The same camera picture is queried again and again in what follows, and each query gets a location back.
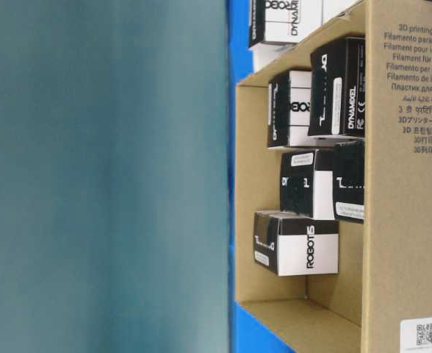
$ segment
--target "dynamixel box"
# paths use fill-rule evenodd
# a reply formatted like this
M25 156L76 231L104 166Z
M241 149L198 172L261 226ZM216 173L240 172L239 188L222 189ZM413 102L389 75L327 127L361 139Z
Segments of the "dynamixel box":
M253 257L279 276L336 274L339 270L339 225L294 213L257 212Z
M280 206L316 220L333 220L332 162L334 151L312 149L281 158Z
M269 149L296 146L333 146L335 142L310 138L311 71L288 71L268 85Z
M339 143L334 148L335 219L364 221L364 142Z
M299 43L322 22L322 0L251 0L249 47Z
M330 42L311 54L309 136L363 138L365 119L364 38Z

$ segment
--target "blue surface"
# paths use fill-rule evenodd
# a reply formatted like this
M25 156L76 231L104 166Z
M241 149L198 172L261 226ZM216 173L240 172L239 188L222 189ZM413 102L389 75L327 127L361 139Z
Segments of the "blue surface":
M111 7L0 0L0 352L109 352Z
M252 53L247 49L248 44L248 0L230 0L228 3L229 22L229 68L231 74L231 89L229 94L231 112L230 130L230 160L229 185L231 200L231 284L234 287L234 182L235 182L235 90L237 83L253 72ZM233 353L272 352L285 353L292 350L282 343L274 334L263 327L256 319L250 316L236 302L234 293L231 293L231 350Z

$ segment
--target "open cardboard box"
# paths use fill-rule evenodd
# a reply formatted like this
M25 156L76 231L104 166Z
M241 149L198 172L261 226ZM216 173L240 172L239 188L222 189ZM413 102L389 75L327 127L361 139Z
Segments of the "open cardboard box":
M415 153L417 135L403 133L399 106L411 93L387 78L395 51L384 33L400 34L400 24L432 28L432 1L360 1L237 88L236 300L297 353L397 353L401 321L432 317L432 154ZM345 35L367 39L365 223L340 223L338 275L277 277L252 249L254 213L279 206L282 152L266 148L267 84L310 69L314 49Z

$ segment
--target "barcode label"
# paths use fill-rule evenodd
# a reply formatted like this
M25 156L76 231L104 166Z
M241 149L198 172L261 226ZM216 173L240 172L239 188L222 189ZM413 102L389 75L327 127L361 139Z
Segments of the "barcode label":
M417 345L428 346L432 344L432 324L417 325Z
M342 78L334 79L334 91L332 92L332 135L340 133L340 113L342 112Z
M432 353L432 318L400 323L400 353L407 352Z
M314 153L295 154L291 158L292 167L301 167L302 165L311 165L314 163Z
M270 259L268 258L267 255L262 254L261 252L253 252L253 254L255 255L256 261L263 263L265 266L270 265Z

